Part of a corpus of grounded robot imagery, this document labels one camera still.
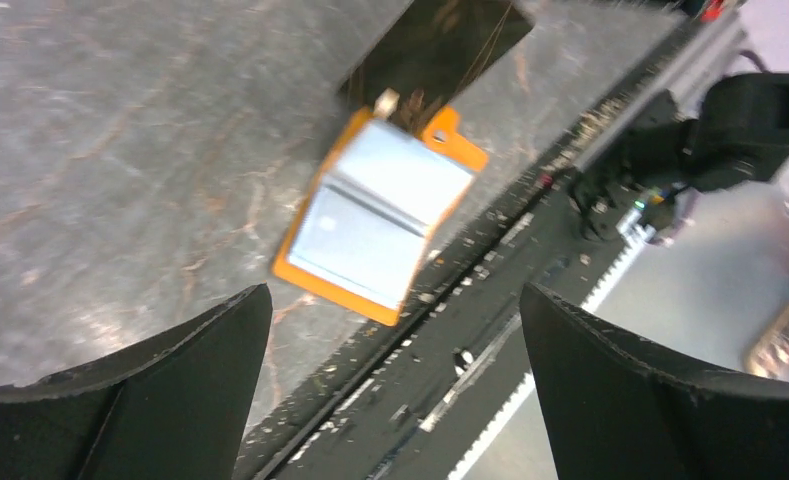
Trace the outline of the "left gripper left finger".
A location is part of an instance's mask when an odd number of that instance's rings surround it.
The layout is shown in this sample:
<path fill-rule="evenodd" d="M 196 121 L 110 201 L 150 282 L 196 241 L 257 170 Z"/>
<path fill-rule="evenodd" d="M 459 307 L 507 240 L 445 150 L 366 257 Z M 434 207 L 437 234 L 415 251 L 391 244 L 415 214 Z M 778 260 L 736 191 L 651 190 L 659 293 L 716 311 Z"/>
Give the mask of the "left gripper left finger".
<path fill-rule="evenodd" d="M 228 479 L 272 318 L 266 285 L 95 361 L 0 387 L 0 479 Z"/>

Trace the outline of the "yellow leather card holder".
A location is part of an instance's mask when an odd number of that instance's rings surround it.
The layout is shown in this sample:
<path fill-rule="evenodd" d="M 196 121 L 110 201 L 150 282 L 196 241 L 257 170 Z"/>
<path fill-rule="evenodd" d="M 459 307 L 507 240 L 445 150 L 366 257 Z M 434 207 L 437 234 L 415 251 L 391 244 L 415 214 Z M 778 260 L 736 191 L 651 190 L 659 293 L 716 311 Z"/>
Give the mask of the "yellow leather card holder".
<path fill-rule="evenodd" d="M 396 325 L 432 236 L 488 162 L 459 121 L 445 106 L 412 136 L 358 110 L 313 178 L 273 274 Z"/>

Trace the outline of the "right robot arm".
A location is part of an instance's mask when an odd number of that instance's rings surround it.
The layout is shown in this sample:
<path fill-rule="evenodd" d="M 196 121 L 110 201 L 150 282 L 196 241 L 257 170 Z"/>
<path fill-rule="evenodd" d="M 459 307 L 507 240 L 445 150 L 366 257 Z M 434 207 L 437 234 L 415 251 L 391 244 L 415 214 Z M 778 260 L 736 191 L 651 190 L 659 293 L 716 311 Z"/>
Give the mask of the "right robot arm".
<path fill-rule="evenodd" d="M 678 118 L 669 91 L 657 94 L 568 195 L 586 240 L 660 236 L 684 222 L 682 193 L 768 183 L 788 157 L 789 73 L 738 74 L 717 81 L 694 118 Z"/>

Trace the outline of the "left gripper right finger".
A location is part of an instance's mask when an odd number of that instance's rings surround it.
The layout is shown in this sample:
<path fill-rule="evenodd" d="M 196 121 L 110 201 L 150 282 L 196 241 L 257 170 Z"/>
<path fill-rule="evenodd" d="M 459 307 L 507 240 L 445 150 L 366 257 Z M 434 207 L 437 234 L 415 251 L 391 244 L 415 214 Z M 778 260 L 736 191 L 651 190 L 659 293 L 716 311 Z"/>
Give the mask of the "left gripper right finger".
<path fill-rule="evenodd" d="M 789 479 L 789 382 L 671 350 L 539 285 L 519 311 L 562 479 Z"/>

